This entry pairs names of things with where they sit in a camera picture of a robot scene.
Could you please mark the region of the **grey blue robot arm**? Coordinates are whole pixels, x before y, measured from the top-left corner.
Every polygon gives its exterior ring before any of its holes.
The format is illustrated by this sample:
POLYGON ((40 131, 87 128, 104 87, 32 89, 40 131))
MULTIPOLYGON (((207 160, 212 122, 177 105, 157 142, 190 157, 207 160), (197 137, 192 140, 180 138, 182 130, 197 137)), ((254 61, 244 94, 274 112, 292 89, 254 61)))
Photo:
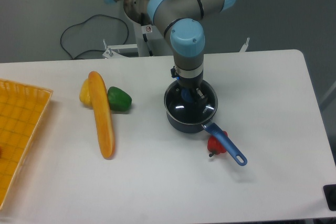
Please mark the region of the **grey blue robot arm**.
MULTIPOLYGON (((116 3, 120 0, 105 0, 116 3)), ((221 13, 236 0, 148 0, 146 14, 171 47, 174 67, 171 75, 185 93, 201 94, 205 35, 199 23, 221 13)))

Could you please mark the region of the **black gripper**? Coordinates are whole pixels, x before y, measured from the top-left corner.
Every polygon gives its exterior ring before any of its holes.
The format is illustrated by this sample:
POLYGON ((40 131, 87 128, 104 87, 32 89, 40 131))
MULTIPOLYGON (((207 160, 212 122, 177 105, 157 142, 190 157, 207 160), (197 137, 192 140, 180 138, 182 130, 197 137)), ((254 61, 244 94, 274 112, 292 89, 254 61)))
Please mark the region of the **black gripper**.
POLYGON ((171 77, 174 79, 172 85, 177 85, 181 89, 189 89, 193 103, 196 104, 199 109, 206 108, 208 105, 208 95, 199 88, 203 81, 203 65, 199 65, 196 68, 182 68, 178 65, 174 65, 170 72, 171 77))

